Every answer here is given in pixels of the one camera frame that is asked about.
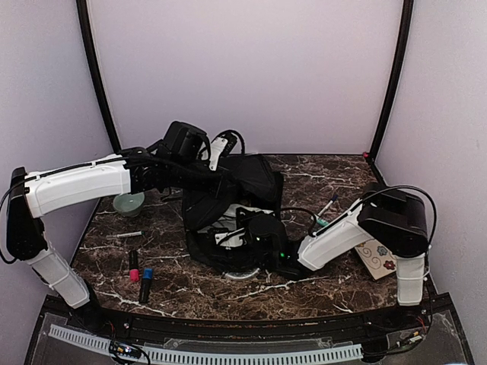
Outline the black backpack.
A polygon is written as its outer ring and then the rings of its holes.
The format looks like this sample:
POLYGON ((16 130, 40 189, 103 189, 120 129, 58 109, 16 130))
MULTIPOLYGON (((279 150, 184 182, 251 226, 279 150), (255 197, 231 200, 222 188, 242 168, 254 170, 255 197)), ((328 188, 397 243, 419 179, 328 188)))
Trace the black backpack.
MULTIPOLYGON (((182 216, 187 250, 192 259, 220 272, 243 273, 260 268, 249 246, 245 243, 233 249, 217 246, 215 234, 242 228, 237 222, 237 208, 264 211, 281 220, 284 177, 274 171, 261 154, 231 155, 222 158, 219 166, 227 173, 223 192, 218 195, 183 192, 182 216)), ((300 265, 301 276, 287 279, 298 280, 307 276, 307 269, 300 265)))

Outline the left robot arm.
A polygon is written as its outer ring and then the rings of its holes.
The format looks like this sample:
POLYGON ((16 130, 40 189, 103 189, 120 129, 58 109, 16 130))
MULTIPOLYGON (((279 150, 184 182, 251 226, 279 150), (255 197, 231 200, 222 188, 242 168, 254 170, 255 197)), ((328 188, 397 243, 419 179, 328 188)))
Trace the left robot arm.
POLYGON ((13 171, 1 200, 6 210, 6 237, 1 259, 7 265, 23 262, 37 273, 92 332, 107 326, 107 314, 95 296, 57 250, 47 230, 67 212, 64 224, 74 222, 79 208, 105 197, 179 188, 218 194, 224 174, 218 162, 228 138, 209 138, 200 128, 172 122, 165 136, 147 148, 126 148, 106 157, 54 170, 13 171))

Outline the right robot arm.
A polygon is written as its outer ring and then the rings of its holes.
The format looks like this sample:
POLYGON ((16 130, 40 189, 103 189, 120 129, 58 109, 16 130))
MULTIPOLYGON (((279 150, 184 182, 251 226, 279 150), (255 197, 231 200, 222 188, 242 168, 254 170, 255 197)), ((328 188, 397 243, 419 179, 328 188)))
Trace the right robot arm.
POLYGON ((291 280, 301 280, 361 243, 376 240, 396 257, 397 303, 389 324, 406 329, 418 316, 425 266, 436 226, 427 224, 433 198, 416 186, 371 183, 350 208, 317 231, 293 241, 279 218, 260 213, 244 224, 243 241, 255 262, 291 280))

